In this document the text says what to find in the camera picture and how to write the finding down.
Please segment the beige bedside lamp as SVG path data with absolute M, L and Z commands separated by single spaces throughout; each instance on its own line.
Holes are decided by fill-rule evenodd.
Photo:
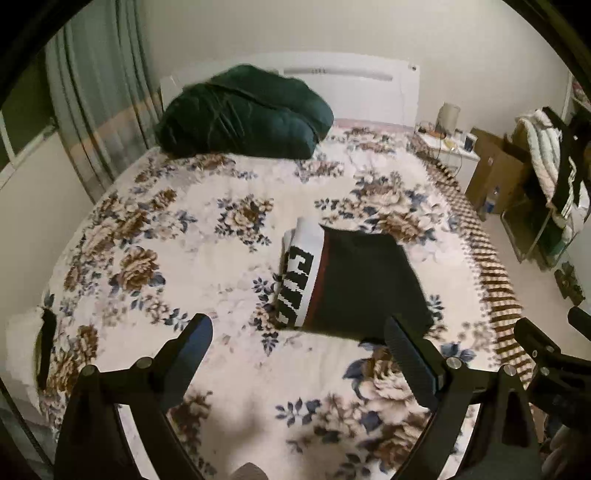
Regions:
M 440 108 L 436 120 L 436 130 L 452 136 L 457 128 L 461 108 L 452 103 L 444 103 Z

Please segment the dark green folded duvet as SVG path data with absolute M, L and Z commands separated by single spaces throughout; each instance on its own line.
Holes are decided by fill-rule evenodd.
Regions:
M 231 153 L 308 160 L 332 123 L 331 106 L 304 81 L 242 64 L 183 87 L 155 136 L 176 158 Z

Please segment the brown cardboard box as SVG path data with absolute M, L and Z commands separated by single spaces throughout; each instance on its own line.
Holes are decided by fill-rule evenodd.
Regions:
M 494 214 L 503 213 L 523 193 L 522 185 L 530 170 L 530 154 L 513 144 L 507 136 L 498 137 L 490 132 L 473 128 L 477 137 L 475 152 L 480 161 L 467 188 L 466 197 L 479 211 L 495 189 Z

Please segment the dark shoes on floor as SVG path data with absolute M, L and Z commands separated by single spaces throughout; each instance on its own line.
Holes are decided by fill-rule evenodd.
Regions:
M 560 268 L 556 269 L 554 277 L 564 299 L 569 299 L 574 306 L 579 306 L 585 300 L 574 266 L 570 262 L 564 262 Z

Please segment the white wardrobe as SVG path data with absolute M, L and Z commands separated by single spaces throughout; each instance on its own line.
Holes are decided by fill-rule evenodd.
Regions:
M 590 100 L 572 73 L 568 75 L 562 120 L 567 127 L 566 146 L 562 150 L 569 161 L 568 179 L 573 194 L 573 225 L 562 250 L 565 254 L 590 216 Z

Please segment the brown checkered blanket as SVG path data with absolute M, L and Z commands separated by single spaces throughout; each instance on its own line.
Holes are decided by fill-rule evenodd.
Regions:
M 523 317 L 523 307 L 497 249 L 483 229 L 483 222 L 449 168 L 428 151 L 427 144 L 417 133 L 410 135 L 407 150 L 422 160 L 429 177 L 458 218 L 459 234 L 467 244 L 468 263 L 475 274 L 484 319 L 494 332 L 494 359 L 515 367 L 522 384 L 529 385 L 535 370 L 534 361 L 514 337 L 514 326 Z

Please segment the white black garment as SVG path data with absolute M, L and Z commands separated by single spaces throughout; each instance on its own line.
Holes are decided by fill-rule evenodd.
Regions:
M 39 393 L 45 389 L 55 326 L 55 315 L 45 307 L 14 315 L 7 324 L 8 373 L 24 388 L 36 408 L 39 408 Z

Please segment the grey green curtain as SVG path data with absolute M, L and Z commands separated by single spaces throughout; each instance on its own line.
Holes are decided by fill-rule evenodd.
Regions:
M 137 1 L 92 1 L 45 46 L 60 138 L 97 201 L 155 144 L 162 115 Z

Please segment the white bed headboard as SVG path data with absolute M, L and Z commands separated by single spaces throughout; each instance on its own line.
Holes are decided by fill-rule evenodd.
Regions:
M 195 62 L 160 79 L 162 105 L 167 106 L 185 86 L 242 64 L 304 81 L 329 103 L 336 119 L 416 124 L 420 67 L 353 53 L 273 52 Z

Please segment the white nightstand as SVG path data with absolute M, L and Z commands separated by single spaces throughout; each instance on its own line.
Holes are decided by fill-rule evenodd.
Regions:
M 480 157 L 467 151 L 454 137 L 442 138 L 431 124 L 418 124 L 416 133 L 429 155 L 448 168 L 463 192 L 466 192 L 476 171 Z

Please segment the plastic water bottle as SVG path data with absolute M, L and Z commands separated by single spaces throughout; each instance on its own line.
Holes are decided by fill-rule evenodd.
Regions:
M 486 196 L 483 204 L 483 211 L 486 215 L 492 214 L 498 202 L 500 187 L 494 187 Z

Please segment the floral bed blanket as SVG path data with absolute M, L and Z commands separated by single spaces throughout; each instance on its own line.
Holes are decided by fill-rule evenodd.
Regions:
M 492 363 L 467 235 L 421 139 L 332 129 L 307 161 L 139 158 L 96 204 L 45 293 L 57 318 L 40 409 L 58 431 L 79 370 L 126 368 L 197 313 L 213 342 L 168 416 L 209 479 L 245 462 L 273 479 L 385 479 L 428 414 L 389 354 L 365 342 L 280 330 L 283 234 L 297 219 L 401 245 L 445 356 Z

